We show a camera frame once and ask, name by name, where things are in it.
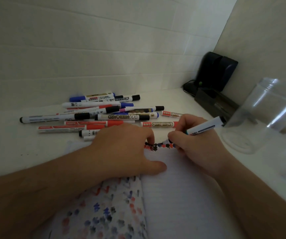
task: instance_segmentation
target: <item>person's left hand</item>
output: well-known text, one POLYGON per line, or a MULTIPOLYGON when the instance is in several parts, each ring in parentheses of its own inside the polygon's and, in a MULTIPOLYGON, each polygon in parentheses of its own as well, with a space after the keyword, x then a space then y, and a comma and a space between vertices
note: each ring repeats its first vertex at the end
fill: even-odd
POLYGON ((164 172, 165 163, 145 158, 146 139, 149 144, 155 142, 151 128, 124 123, 101 129, 92 144, 80 151, 89 160, 89 166, 95 166, 105 178, 164 172))

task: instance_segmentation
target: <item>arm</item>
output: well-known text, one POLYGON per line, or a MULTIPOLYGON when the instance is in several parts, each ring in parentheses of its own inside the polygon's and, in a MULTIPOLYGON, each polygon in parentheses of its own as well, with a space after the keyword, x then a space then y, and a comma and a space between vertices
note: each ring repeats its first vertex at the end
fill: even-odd
POLYGON ((286 201, 233 157, 213 129, 196 136, 182 133, 205 121, 185 114, 168 137, 217 181, 250 238, 286 238, 286 201))
POLYGON ((151 129, 123 124, 102 129, 85 148, 0 177, 0 238, 25 238, 70 199, 112 177, 157 174, 166 165, 144 157, 151 129))

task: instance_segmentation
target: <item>open notebook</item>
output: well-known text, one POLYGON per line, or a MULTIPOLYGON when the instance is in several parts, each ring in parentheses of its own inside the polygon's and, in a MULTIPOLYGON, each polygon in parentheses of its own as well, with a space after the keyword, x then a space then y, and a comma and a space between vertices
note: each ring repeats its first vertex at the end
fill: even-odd
MULTIPOLYGON (((70 143, 67 153, 89 143, 70 143)), ((213 179, 173 145, 145 146, 167 164, 157 176, 116 178, 82 193, 59 211, 44 238, 244 238, 213 179)))

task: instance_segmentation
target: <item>person's left arm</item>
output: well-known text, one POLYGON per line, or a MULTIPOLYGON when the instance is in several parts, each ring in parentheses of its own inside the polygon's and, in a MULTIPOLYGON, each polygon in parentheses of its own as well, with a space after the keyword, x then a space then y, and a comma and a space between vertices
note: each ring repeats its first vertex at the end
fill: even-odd
POLYGON ((0 238, 25 238, 86 189, 112 177, 158 174, 159 161, 144 156, 153 131, 123 124, 102 129, 85 148, 0 177, 0 238))

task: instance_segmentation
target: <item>hand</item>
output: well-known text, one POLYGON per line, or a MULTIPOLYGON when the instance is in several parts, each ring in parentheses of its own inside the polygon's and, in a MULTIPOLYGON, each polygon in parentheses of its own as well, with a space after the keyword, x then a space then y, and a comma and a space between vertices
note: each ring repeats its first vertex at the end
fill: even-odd
POLYGON ((234 159, 222 144, 214 129, 196 136, 190 136, 183 131, 206 122, 204 118, 184 114, 168 138, 176 144, 177 149, 199 165, 211 177, 218 177, 225 166, 234 159))
POLYGON ((101 129, 89 147, 94 161, 105 178, 131 177, 139 174, 156 175, 164 172, 167 166, 160 161, 150 161, 144 156, 144 144, 154 144, 154 133, 151 128, 138 127, 124 123, 101 129))

